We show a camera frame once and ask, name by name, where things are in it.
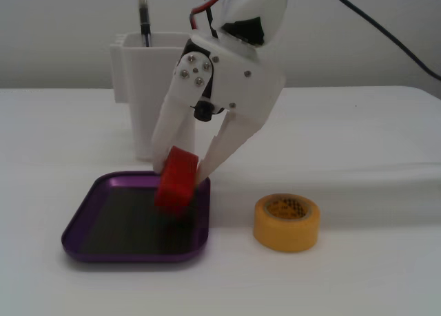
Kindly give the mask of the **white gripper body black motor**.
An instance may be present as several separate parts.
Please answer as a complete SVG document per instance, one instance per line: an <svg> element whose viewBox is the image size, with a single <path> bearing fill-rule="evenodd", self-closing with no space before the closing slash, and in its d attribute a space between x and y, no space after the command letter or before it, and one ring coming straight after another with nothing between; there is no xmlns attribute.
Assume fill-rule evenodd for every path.
<svg viewBox="0 0 441 316"><path fill-rule="evenodd" d="M221 109L248 118L271 113L285 85L285 76L260 59L254 48L238 41L229 48L219 40L195 33L184 46L184 54L190 52L205 54L212 64L212 77L194 108L196 119L208 122Z"/></svg>

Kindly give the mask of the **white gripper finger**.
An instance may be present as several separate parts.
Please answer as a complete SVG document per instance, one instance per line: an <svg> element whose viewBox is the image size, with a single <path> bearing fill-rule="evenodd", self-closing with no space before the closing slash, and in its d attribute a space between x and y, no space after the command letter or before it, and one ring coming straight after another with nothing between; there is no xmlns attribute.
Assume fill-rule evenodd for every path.
<svg viewBox="0 0 441 316"><path fill-rule="evenodd" d="M176 64L170 87L152 136L152 166L163 170L173 146L192 152L194 149L194 108L212 77L209 57L190 52Z"/></svg>
<svg viewBox="0 0 441 316"><path fill-rule="evenodd" d="M220 129L200 161L197 182L202 182L223 164L238 148L247 142L266 123L269 112L248 118L237 112L227 112Z"/></svg>

